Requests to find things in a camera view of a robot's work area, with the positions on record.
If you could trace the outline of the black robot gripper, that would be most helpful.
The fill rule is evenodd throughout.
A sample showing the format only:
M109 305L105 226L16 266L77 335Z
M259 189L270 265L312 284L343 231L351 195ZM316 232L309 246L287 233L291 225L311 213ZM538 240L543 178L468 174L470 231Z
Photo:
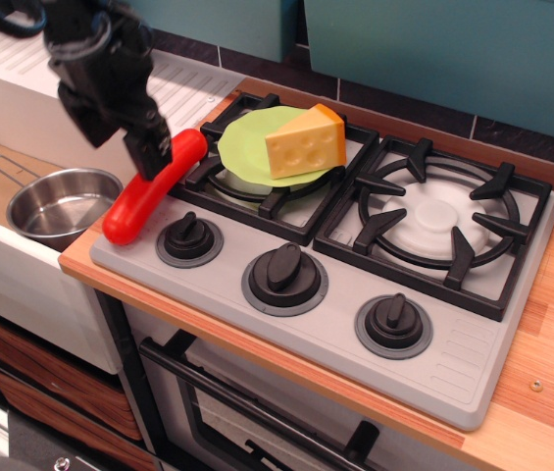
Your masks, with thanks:
M136 19L95 19L82 38L48 40L58 96L73 123L95 148L124 130L128 154L146 181L173 160L170 130L146 91L151 50L152 31Z

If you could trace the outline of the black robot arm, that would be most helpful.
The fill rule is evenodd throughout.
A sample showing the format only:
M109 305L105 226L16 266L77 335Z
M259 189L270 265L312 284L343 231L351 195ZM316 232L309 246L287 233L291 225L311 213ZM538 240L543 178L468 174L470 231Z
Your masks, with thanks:
M171 132L148 94L150 26L123 1L43 1L44 44L58 96L89 143L118 131L138 173L152 181L172 162Z

